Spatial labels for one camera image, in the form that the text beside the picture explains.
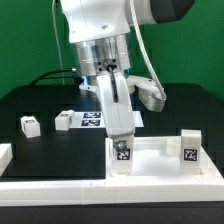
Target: small white block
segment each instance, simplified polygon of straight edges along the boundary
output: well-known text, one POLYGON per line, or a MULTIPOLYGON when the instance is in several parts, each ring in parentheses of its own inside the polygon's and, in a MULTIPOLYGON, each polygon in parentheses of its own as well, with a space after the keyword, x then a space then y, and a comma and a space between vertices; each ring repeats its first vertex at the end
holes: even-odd
POLYGON ((27 138, 40 136, 40 124, 35 117, 24 116, 20 120, 21 120, 21 128, 27 138))
POLYGON ((0 144, 0 176, 12 160, 11 144, 0 144))
POLYGON ((55 118, 55 129, 58 131, 68 131, 73 122, 73 116, 75 112, 73 110, 62 111, 55 118))
POLYGON ((181 166, 182 174, 200 174, 201 131, 182 130, 181 166))

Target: black sticker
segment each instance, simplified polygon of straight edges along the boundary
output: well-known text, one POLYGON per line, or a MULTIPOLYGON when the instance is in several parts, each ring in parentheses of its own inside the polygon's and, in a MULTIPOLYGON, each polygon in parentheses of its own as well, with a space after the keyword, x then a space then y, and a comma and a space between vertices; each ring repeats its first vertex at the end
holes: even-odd
POLYGON ((101 113, 84 113, 83 118, 101 118, 101 113))
POLYGON ((87 127, 95 127, 95 126, 100 126, 100 120, 83 120, 82 121, 82 126, 87 127))
POLYGON ((26 120, 25 122, 26 123, 34 123, 35 121, 34 120, 26 120))
POLYGON ((70 114, 61 114, 60 117, 68 117, 70 114))
POLYGON ((184 149, 184 161, 191 161, 191 162, 198 161, 198 150, 184 149))
POLYGON ((131 158, 130 149, 127 149, 125 152, 117 153, 117 160, 130 160, 130 158, 131 158))

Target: black surface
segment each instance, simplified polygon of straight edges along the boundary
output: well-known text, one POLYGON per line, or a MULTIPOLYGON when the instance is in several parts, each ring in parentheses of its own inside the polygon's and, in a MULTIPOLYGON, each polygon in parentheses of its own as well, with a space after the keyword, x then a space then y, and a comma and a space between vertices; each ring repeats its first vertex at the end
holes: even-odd
POLYGON ((151 10, 157 23, 181 20, 194 4, 194 0, 151 0, 151 10))
MULTIPOLYGON (((168 100, 163 112, 149 112, 132 96, 144 128, 136 136, 179 135, 201 129, 202 145, 220 171, 224 168, 224 107, 193 84, 164 85, 168 100)), ((13 142, 14 160, 1 181, 104 178, 104 129, 55 132, 62 110, 96 111, 95 99, 79 96, 74 86, 22 86, 0 100, 0 143, 13 142), (39 138, 26 139, 20 117, 34 115, 39 138)), ((0 223, 223 223, 223 202, 147 203, 92 206, 0 208, 0 223)))

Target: black cable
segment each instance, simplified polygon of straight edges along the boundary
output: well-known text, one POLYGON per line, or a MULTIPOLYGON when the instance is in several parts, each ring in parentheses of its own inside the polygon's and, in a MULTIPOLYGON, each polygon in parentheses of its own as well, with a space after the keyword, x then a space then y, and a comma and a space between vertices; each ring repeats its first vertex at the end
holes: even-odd
POLYGON ((114 71, 112 67, 109 67, 109 72, 110 72, 110 79, 111 79, 111 84, 113 89, 114 103, 118 103, 117 85, 116 85, 114 71))
POLYGON ((41 75, 38 78, 36 78, 34 81, 32 81, 29 85, 30 86, 35 86, 36 83, 38 83, 41 79, 43 79, 46 76, 53 75, 53 74, 58 74, 58 73, 64 73, 64 72, 73 72, 73 69, 72 68, 58 69, 58 70, 46 72, 43 75, 41 75))

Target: cable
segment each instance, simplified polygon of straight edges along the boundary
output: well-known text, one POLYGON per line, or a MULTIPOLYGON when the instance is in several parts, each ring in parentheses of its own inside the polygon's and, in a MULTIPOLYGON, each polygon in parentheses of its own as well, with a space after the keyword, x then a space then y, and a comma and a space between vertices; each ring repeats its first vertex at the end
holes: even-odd
POLYGON ((134 6, 134 1, 133 0, 130 0, 130 7, 131 7, 131 15, 132 15, 132 19, 133 19, 133 24, 134 24, 136 36, 137 36, 137 39, 138 39, 138 43, 139 43, 139 46, 140 46, 145 64, 146 64, 149 72, 151 73, 153 81, 156 83, 156 86, 158 87, 158 89, 160 91, 162 100, 166 100, 166 94, 165 94, 165 92, 163 90, 163 87, 162 87, 162 85, 161 85, 161 83, 160 83, 160 81, 159 81, 159 79, 156 75, 155 70, 152 67, 152 64, 149 60, 148 54, 145 50, 144 42, 143 42, 143 39, 142 39, 142 35, 141 35, 139 25, 138 25, 138 20, 137 20, 136 13, 135 13, 135 6, 134 6))
POLYGON ((38 78, 36 78, 34 81, 32 81, 29 85, 30 86, 35 86, 35 84, 37 82, 39 82, 39 80, 43 79, 46 76, 53 75, 53 74, 57 74, 57 73, 64 73, 64 72, 76 72, 76 70, 73 69, 73 68, 68 68, 68 69, 59 69, 59 70, 54 70, 54 71, 46 72, 43 75, 41 75, 38 78))
POLYGON ((60 46, 60 42, 59 42, 56 16, 55 16, 55 2, 57 2, 57 0, 53 0, 53 2, 52 2, 52 18, 53 18, 53 24, 54 24, 54 34, 55 34, 55 39, 56 39, 57 49, 58 49, 58 57, 59 57, 59 62, 60 62, 60 68, 61 68, 61 70, 63 70, 61 46, 60 46))

